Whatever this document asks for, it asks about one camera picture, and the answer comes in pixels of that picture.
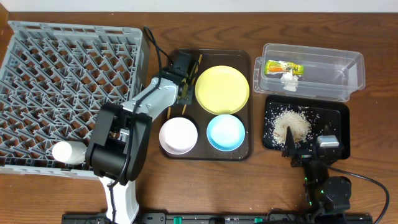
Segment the light blue round bowl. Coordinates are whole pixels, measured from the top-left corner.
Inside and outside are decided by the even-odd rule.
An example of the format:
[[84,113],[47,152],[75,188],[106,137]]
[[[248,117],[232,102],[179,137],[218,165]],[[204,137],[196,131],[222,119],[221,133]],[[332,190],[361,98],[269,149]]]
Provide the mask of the light blue round bowl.
[[231,114],[215,116],[208,124],[206,136],[209,143],[217,150],[230,152],[244,142],[246,130],[243,122]]

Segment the white paper cup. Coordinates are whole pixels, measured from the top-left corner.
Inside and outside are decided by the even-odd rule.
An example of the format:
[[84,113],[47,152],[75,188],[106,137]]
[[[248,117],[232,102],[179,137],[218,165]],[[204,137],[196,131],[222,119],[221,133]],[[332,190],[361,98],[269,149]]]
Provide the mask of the white paper cup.
[[60,141],[52,149],[55,160],[70,165],[79,165],[85,161],[86,145],[78,141]]

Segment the yellow round plate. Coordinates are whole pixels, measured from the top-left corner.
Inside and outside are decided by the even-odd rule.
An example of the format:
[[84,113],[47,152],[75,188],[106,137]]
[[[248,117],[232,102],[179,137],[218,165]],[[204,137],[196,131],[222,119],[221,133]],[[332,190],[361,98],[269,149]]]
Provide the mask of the yellow round plate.
[[212,114],[234,114],[249,99],[249,84],[236,68],[217,65],[206,69],[195,84],[195,96],[200,106]]

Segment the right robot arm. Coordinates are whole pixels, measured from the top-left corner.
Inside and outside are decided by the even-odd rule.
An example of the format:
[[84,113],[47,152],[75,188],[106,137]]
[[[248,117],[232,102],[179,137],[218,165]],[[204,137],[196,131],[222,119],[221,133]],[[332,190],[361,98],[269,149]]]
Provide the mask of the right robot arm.
[[331,164],[341,159],[337,137],[319,136],[310,148],[299,149],[292,130],[287,128],[282,155],[291,158],[292,167],[304,169],[305,195],[310,204],[306,222],[348,223],[345,211],[350,208],[351,181],[343,176],[330,176],[328,171]]

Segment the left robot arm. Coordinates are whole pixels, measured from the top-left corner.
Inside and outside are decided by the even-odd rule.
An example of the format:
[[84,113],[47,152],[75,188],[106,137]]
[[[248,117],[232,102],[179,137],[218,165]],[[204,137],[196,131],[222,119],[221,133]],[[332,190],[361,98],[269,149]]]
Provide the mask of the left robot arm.
[[106,192],[105,223],[133,223],[139,212],[135,180],[146,160],[152,122],[176,103],[191,103],[199,65],[195,54],[179,51],[168,67],[160,67],[150,85],[119,105],[99,110],[85,162]]

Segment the yellow snack wrapper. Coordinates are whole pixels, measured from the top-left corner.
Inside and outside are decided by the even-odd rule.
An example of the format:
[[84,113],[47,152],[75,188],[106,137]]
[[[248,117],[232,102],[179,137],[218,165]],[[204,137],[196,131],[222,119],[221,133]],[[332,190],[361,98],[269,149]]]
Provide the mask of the yellow snack wrapper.
[[292,72],[293,75],[302,76],[304,66],[293,62],[268,60],[265,65],[265,74],[277,74]]

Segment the white tissue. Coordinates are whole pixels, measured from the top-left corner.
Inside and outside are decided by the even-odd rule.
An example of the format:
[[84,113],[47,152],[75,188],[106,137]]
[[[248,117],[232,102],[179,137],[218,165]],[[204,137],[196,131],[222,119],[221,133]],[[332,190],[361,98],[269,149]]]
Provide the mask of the white tissue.
[[296,92],[299,84],[298,76],[293,74],[293,70],[286,72],[280,78],[281,83],[284,84],[284,89],[287,91]]

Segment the rice pile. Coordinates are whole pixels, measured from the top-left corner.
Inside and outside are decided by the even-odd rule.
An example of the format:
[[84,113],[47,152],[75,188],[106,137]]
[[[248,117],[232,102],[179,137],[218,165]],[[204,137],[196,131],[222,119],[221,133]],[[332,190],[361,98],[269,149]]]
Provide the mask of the rice pile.
[[268,142],[269,149],[278,149],[285,144],[287,128],[293,135],[294,143],[309,143],[313,139],[315,123],[320,115],[307,106],[271,105],[264,117],[263,140]]

